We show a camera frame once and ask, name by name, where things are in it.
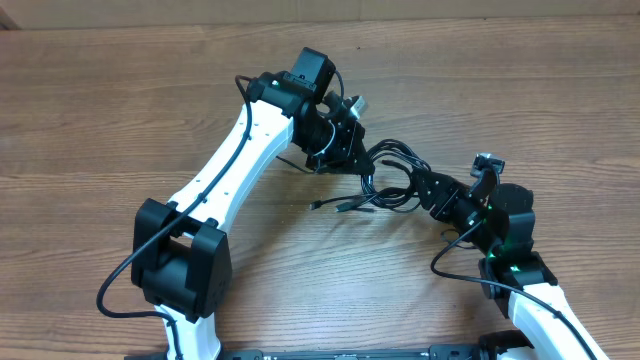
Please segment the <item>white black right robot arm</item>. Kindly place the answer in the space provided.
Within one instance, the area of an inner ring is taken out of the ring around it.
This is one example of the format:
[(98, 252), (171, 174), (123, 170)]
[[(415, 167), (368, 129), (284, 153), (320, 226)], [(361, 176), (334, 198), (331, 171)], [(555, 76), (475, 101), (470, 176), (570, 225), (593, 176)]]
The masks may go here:
[(605, 353), (577, 319), (564, 291), (534, 251), (534, 196), (503, 183), (499, 171), (472, 171), (467, 186), (428, 170), (414, 170), (421, 205), (437, 221), (453, 225), (455, 245), (482, 252), (479, 276), (485, 296), (496, 302), (514, 330), (484, 335), (478, 344), (445, 351), (449, 359), (603, 359)]

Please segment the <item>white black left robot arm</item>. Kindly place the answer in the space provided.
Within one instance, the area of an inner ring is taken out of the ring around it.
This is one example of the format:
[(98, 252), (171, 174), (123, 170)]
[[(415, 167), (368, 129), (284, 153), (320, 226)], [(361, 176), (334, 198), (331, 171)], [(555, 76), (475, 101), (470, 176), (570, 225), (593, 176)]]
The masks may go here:
[(160, 359), (219, 359), (215, 313), (231, 284), (228, 235), (269, 164), (290, 144), (315, 174), (370, 175), (359, 122), (367, 103), (328, 86), (327, 55), (304, 48), (293, 68), (238, 77), (244, 105), (204, 168), (161, 203), (148, 199), (134, 222), (131, 281), (165, 325)]

